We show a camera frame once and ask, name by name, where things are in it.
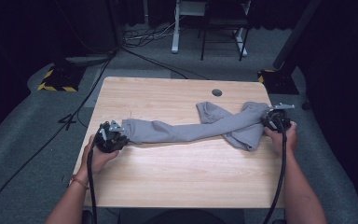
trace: gray carpet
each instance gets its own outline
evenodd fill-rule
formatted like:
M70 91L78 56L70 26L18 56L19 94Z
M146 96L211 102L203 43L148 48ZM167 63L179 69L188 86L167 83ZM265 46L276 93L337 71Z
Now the gray carpet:
M197 30L181 33L178 54L171 54L172 38L153 41L142 48L131 49L146 57L169 63L192 79L257 81L256 73L271 68L290 31L253 30L247 43L248 56L238 61L235 45L207 45L200 61L200 39ZM37 91L49 65L29 79L32 93L0 125L0 188L62 126L59 119L73 113L90 90L100 65L89 67L79 92ZM120 51L108 65L112 70L161 70L155 64ZM183 78L172 72L172 78ZM299 70L293 73L299 95L270 95L273 104L296 106L289 111L298 123L298 161L319 195L329 223L358 223L358 198L351 181L337 162L312 114L301 105L307 100L305 80ZM88 124L93 108L83 107L79 119ZM0 223L43 223L65 192L85 137L86 128L76 123L61 131L0 194ZM246 223L261 223L267 209L245 209ZM116 223L117 209L99 209L100 223ZM282 218L278 209L273 219Z

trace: chair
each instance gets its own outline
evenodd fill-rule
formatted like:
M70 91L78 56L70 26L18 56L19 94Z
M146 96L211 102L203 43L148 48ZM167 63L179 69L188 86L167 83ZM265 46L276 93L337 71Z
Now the chair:
M245 49L246 39L251 28L242 1L209 0L205 5L205 14L201 28L201 30L203 31L201 60L203 60L204 56L205 43L233 43L233 41L207 40L207 31L212 29L237 30L237 32L232 36L233 38L235 38L241 28L246 30L246 33L244 39L239 42L242 43L240 61L242 60L242 54Z

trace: table top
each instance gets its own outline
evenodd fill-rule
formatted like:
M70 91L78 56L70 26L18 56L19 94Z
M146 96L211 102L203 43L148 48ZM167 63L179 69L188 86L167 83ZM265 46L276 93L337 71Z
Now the table top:
M212 95L214 89L223 94ZM261 83L107 77L83 147L101 123L112 119L194 124L200 123L197 103L211 102L235 114L249 101L270 104ZM232 147L222 136L128 145L94 176L96 202L101 207L268 208L281 170L271 148L267 136L254 152ZM277 207L283 207L282 197ZM89 192L85 205L91 205Z

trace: human hand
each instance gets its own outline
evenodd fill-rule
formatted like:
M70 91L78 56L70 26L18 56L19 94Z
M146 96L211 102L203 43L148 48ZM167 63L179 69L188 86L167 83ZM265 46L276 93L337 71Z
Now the human hand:
M94 141L94 134L89 137L89 143L84 147L80 170L84 169L87 171L87 158L89 156L90 148L92 142ZM92 173L97 174L99 173L103 167L112 159L114 159L118 155L119 151L114 151L112 153L104 153L98 149L97 146L94 146L93 154L92 154Z
M294 152L296 150L297 146L297 134L296 134L296 128L297 124L293 121L290 121L290 124L292 125L289 130L286 131L286 149L291 150ZM278 153L278 155L282 156L282 133L273 132L270 128L265 127L264 132L266 135L268 135L272 139L272 144L274 146L275 152Z

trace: light wood surface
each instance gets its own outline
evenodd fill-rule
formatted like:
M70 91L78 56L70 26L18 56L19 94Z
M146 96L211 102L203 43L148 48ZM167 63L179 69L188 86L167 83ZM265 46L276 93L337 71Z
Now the light wood surface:
M223 95L212 95L219 89ZM108 77L83 142L105 121L161 120L200 123L196 104L211 102L238 113L245 102L270 104L261 83ZM80 150L74 173L80 165ZM255 152L232 147L222 136L190 143L126 146L94 176L98 206L268 208L281 160L263 136ZM90 195L86 205L91 205Z

